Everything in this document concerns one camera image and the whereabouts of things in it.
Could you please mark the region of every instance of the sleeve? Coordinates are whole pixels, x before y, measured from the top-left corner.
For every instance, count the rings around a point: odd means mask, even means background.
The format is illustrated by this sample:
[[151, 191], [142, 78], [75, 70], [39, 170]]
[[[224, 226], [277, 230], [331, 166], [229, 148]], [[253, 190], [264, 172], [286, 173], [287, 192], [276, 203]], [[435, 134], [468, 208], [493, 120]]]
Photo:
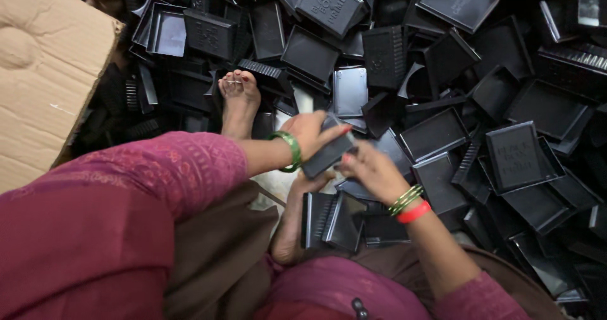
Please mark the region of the sleeve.
[[247, 179], [247, 158], [232, 140], [213, 133], [171, 132], [89, 153], [0, 196], [12, 200], [67, 186], [113, 185], [144, 192], [184, 220]]
[[521, 306], [487, 273], [436, 302], [438, 320], [530, 320]]

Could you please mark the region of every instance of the woman's left hand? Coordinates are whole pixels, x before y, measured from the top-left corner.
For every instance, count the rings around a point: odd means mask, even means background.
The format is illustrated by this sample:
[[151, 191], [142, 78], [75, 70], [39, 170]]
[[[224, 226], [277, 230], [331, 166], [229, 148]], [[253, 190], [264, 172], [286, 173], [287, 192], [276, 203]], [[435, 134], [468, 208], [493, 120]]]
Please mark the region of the woman's left hand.
[[352, 126], [335, 126], [321, 133], [322, 123], [327, 113], [319, 110], [312, 114], [298, 114], [290, 118], [280, 128], [297, 139], [301, 148], [302, 161], [307, 161], [324, 145], [352, 130]]

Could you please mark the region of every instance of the hand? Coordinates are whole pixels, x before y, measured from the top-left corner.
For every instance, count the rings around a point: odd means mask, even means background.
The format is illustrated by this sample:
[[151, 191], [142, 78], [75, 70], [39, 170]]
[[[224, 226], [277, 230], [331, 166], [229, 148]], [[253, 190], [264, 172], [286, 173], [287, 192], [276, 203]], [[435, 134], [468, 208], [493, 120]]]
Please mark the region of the hand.
[[307, 192], [318, 192], [322, 190], [332, 179], [335, 179], [335, 172], [326, 171], [324, 174], [317, 176], [314, 180], [308, 180], [302, 171], [299, 172], [297, 178], [291, 185], [290, 195], [303, 195]]
[[322, 122], [327, 113], [319, 110], [312, 114], [298, 114], [290, 118], [280, 128], [297, 139], [302, 151], [302, 162], [307, 161], [323, 145], [352, 130], [352, 126], [335, 126], [321, 133]]
[[391, 206], [411, 186], [386, 154], [366, 141], [357, 141], [358, 153], [344, 154], [339, 170], [357, 178], [385, 205]]

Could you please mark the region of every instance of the red wristband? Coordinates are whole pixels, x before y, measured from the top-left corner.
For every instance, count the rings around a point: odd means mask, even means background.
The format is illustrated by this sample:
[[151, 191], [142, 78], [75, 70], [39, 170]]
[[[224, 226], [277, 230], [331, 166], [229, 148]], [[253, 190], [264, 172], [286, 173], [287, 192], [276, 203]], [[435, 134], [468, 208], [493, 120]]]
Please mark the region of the red wristband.
[[420, 218], [421, 216], [425, 215], [426, 213], [428, 213], [428, 211], [431, 211], [431, 210], [432, 209], [430, 208], [430, 204], [428, 203], [428, 201], [424, 200], [423, 203], [419, 204], [411, 211], [399, 213], [396, 216], [396, 220], [398, 220], [400, 223], [403, 223], [403, 224], [411, 223], [414, 220], [416, 220], [417, 218]]

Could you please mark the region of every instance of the cardboard box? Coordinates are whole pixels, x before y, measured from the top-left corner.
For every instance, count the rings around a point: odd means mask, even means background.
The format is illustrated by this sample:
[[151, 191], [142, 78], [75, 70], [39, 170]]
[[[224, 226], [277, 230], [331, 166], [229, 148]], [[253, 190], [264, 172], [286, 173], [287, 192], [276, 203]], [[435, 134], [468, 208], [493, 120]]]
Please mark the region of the cardboard box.
[[0, 193], [53, 167], [122, 27], [80, 0], [0, 0]]

